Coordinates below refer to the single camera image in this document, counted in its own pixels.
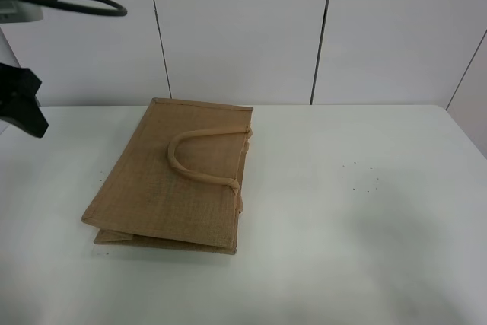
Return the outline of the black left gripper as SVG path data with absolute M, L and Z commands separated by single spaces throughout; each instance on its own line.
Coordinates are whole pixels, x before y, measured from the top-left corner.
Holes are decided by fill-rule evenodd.
M 49 127 L 37 100 L 40 86 L 30 69 L 1 64 L 1 120 L 36 138 Z

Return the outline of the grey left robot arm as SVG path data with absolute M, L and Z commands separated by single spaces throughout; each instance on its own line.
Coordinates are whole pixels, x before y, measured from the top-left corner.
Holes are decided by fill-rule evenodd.
M 3 24 L 20 24 L 42 19 L 43 12 L 36 5 L 1 0 Z M 30 69 L 1 64 L 1 121 L 39 139 L 44 137 L 49 127 L 37 100 L 41 84 L 42 81 Z

